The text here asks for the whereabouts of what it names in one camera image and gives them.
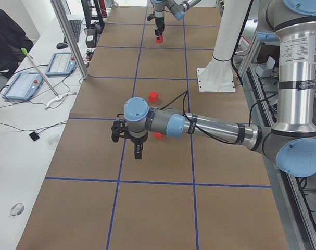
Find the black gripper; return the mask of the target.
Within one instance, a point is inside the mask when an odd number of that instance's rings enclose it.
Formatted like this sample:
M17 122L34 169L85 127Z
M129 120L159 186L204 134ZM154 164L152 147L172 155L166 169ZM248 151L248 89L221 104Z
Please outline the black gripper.
M118 113L116 116L116 121L113 122L111 127L111 139L113 142L117 143L119 138L130 139L134 144L134 157L135 159L142 159L142 144L147 140L147 133L140 137L135 137L129 133L127 128L127 123L125 120L120 120L120 116L123 113Z
M147 16L147 21L155 20L156 28L155 28L155 37L163 38L163 32L165 29L165 17L164 16L156 16L154 14L149 14Z

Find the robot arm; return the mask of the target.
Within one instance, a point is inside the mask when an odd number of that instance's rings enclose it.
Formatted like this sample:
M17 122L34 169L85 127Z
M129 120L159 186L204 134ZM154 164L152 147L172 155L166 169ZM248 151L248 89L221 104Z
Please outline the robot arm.
M165 8L173 14L176 20L181 20L184 18L185 13L198 4L200 0L182 1L179 4L174 0L150 2L153 7L153 13L147 16L147 21L155 20L155 41L156 43L162 43L165 30Z
M165 28L164 11L168 8L177 20L185 16L200 1L154 1L155 36L162 41ZM249 16L253 1L226 1L211 62L199 70L198 86L204 92L235 92L232 90L232 62L239 38ZM111 127L111 138L130 139L134 143L135 159L142 159L143 144L148 131L179 138L182 133L198 134L221 143L243 145L265 156L283 172L295 177L316 173L316 126L313 124L313 104L316 91L316 1L260 1L256 32L279 40L279 76L276 122L272 127L251 124L256 105L274 97L264 97L252 104L248 124L224 122L218 119L182 113L168 108L149 107L140 97L129 99L124 113L117 114Z

